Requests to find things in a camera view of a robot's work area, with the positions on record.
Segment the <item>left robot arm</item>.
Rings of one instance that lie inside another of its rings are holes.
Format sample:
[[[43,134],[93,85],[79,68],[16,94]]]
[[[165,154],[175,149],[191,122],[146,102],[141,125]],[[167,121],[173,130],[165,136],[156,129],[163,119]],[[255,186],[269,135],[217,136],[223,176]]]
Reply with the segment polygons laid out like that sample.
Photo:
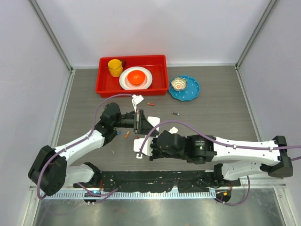
[[[95,165],[89,162],[80,166],[72,164],[85,154],[109,144],[117,136],[118,128],[133,129],[135,134],[147,135],[159,123],[159,117],[146,117],[143,110],[122,114],[117,103],[109,103],[99,122],[88,133],[65,145],[42,147],[28,178],[38,186],[38,191],[47,196],[54,195],[63,186],[97,187],[102,176]]]

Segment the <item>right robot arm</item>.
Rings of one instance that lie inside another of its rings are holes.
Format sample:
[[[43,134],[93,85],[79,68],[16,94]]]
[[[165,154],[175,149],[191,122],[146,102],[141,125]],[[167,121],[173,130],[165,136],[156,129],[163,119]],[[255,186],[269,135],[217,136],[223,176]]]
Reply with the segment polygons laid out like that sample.
[[[217,162],[213,182],[223,186],[240,177],[266,172],[274,178],[293,175],[291,158],[287,154],[286,138],[276,136],[270,141],[246,142],[220,137],[192,135],[182,137],[163,131],[148,144],[150,160],[173,158],[196,165]]]

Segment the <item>white red remote control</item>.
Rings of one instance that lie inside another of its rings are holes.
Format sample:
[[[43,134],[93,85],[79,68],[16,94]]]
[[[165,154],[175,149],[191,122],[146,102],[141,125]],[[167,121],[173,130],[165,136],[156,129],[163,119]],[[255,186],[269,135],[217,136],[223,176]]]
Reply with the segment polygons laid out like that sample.
[[[153,127],[160,124],[160,118],[159,117],[148,116],[147,121]],[[152,133],[151,137],[158,137],[158,136],[159,136],[159,127],[156,128],[156,130]]]

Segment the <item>white battery cover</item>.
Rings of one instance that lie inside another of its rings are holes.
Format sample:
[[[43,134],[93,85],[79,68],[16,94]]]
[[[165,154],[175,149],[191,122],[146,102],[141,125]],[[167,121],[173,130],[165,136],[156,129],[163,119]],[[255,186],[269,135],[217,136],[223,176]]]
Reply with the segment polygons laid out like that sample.
[[[171,134],[176,134],[178,132],[178,129],[176,127],[172,127],[170,130],[169,130],[169,133]]]

